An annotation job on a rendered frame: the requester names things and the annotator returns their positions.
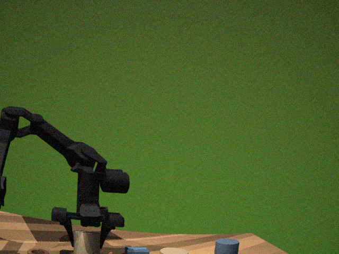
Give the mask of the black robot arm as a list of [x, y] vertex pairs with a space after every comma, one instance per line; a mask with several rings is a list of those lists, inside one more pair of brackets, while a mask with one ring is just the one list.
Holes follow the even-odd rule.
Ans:
[[[20, 116], [30, 121], [30, 125], [18, 129]], [[97, 193], [100, 186], [107, 193], [128, 192], [129, 175], [121, 169], [106, 169], [107, 161], [94, 148], [66, 137], [40, 114], [32, 114], [22, 107], [8, 106], [2, 109], [0, 120], [0, 209], [1, 205], [4, 206], [6, 194], [6, 176], [2, 174], [10, 143], [14, 138], [29, 134], [37, 135], [65, 157], [71, 166], [70, 170], [78, 173], [77, 190]], [[100, 227], [101, 221], [108, 221], [108, 207], [100, 207], [98, 199], [94, 199], [93, 203], [85, 203], [85, 199], [80, 199], [78, 212], [83, 227]]]

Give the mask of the small blue block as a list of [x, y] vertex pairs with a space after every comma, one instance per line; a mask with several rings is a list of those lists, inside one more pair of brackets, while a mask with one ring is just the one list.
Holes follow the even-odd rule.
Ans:
[[125, 247], [124, 254], [149, 254], [149, 250], [145, 247]]

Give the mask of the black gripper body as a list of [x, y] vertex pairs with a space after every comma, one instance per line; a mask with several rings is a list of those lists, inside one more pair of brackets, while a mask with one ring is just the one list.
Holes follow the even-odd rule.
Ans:
[[[70, 220], [80, 220], [78, 217], [80, 214], [78, 212], [78, 206], [80, 203], [80, 199], [85, 199], [85, 203], [93, 203], [94, 199], [99, 199], [99, 192], [91, 193], [91, 192], [82, 192], [77, 190], [77, 213], [67, 212], [66, 208], [54, 207], [51, 212], [51, 220], [54, 222], [60, 223], [68, 223], [70, 224]], [[108, 212], [108, 221], [101, 221], [105, 226], [111, 227], [124, 227], [124, 218], [120, 213]]]

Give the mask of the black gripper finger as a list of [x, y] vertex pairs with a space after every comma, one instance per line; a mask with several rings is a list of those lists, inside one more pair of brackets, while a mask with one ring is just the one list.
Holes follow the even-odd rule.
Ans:
[[60, 223], [60, 225], [63, 225], [66, 228], [66, 230], [68, 232], [69, 239], [70, 239], [71, 244], [72, 244], [72, 247], [74, 247], [73, 232], [72, 232], [72, 222], [71, 222], [71, 220], [69, 222], [70, 222], [70, 224], [68, 224], [68, 223]]
[[111, 226], [105, 226], [104, 223], [102, 222], [101, 224], [101, 235], [100, 235], [100, 249], [102, 248], [104, 242], [105, 242], [105, 239], [107, 237], [107, 235], [109, 234], [109, 232], [111, 230], [115, 230], [115, 227], [111, 227]]

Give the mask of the dark blue-grey cylinder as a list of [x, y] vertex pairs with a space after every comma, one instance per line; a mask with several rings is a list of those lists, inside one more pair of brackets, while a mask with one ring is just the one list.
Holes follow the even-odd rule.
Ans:
[[216, 240], [215, 254], [238, 254], [239, 241], [235, 239]]

